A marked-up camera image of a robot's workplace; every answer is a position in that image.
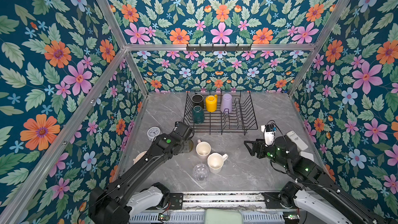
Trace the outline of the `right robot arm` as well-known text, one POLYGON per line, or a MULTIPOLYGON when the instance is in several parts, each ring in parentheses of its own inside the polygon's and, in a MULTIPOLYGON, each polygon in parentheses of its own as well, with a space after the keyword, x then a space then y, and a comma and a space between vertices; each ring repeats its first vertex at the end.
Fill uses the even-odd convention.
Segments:
POLYGON ((251 156, 268 158, 291 177, 279 193, 283 207, 296 206, 328 224, 395 224, 376 214, 344 191, 327 172, 311 159, 299 154, 296 143, 287 136, 273 144, 265 140, 244 141, 251 156))

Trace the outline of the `yellow mug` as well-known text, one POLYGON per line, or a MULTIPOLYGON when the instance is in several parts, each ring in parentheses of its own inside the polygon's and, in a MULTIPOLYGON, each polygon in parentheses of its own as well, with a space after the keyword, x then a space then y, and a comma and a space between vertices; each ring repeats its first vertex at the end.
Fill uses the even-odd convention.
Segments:
POLYGON ((218 106, 218 96, 217 95, 209 95, 205 99, 206 102, 206 110, 209 113, 213 113, 217 110, 218 106))

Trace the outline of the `green mug white inside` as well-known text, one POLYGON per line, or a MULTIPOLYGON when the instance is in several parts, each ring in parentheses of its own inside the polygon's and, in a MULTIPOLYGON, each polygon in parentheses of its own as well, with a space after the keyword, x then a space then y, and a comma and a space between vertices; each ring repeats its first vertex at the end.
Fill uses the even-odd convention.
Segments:
POLYGON ((195 124, 201 124, 205 120, 204 110, 202 106, 196 105, 192 109, 192 118, 195 124))

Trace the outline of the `clear glass cup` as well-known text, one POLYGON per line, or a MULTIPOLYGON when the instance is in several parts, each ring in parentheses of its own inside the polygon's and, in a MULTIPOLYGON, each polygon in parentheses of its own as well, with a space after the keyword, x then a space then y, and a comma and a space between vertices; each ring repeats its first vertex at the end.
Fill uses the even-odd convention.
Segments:
POLYGON ((204 181, 207 179, 209 174, 209 169, 205 164, 197 164, 193 168, 193 178, 197 181, 204 181))

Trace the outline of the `olive glass cup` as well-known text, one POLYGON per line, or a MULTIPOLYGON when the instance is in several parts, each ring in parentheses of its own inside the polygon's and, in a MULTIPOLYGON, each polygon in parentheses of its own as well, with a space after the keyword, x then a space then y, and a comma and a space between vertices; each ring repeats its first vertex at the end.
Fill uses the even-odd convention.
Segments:
POLYGON ((184 141, 182 152, 190 153, 191 151, 193 151, 193 148, 194 148, 194 142, 192 140, 184 141))

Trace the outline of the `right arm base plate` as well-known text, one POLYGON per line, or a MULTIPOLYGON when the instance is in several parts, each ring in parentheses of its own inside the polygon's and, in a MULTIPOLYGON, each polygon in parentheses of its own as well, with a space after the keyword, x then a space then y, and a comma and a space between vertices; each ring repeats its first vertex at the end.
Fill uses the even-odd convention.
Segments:
POLYGON ((295 192, 262 192, 261 195, 264 197, 264 203, 267 209, 291 209, 297 208, 297 205, 294 203, 294 200, 298 198, 298 193, 301 190, 295 192))

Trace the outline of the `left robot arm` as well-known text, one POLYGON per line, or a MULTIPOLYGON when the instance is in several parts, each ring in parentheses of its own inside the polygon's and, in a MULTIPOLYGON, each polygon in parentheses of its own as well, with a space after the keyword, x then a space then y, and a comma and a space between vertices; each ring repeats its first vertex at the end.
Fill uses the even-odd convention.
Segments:
POLYGON ((155 183, 142 192, 141 184, 162 164, 180 154, 194 136, 195 130, 176 122, 169 134, 156 136, 146 153, 124 174, 101 189, 90 193, 88 216, 96 224, 127 224, 135 215, 151 208, 165 207, 170 190, 155 183))

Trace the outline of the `lilac plastic cup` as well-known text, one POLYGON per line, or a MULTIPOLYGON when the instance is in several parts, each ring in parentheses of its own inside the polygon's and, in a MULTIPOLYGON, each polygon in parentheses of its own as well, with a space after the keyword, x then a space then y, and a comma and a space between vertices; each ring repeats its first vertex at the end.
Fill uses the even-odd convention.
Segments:
POLYGON ((229 115, 232 113, 232 100, 232 95, 229 93, 226 93, 222 96, 220 110, 223 114, 229 115))

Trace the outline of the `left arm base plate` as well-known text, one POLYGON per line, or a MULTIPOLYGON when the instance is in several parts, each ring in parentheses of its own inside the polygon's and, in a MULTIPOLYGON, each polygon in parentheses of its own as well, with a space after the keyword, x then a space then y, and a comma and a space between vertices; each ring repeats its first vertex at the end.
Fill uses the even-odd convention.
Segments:
POLYGON ((171 210, 180 210, 183 205, 183 193, 168 193, 163 196, 162 210, 171 209, 171 210))

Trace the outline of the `black mug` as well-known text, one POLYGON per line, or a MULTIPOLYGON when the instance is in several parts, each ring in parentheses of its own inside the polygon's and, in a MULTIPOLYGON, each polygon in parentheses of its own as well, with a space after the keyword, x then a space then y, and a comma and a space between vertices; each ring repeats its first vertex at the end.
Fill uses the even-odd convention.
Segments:
POLYGON ((201 94, 194 94, 191 97, 191 101, 192 101, 193 107, 200 106, 202 109, 205 108, 204 97, 201 94))

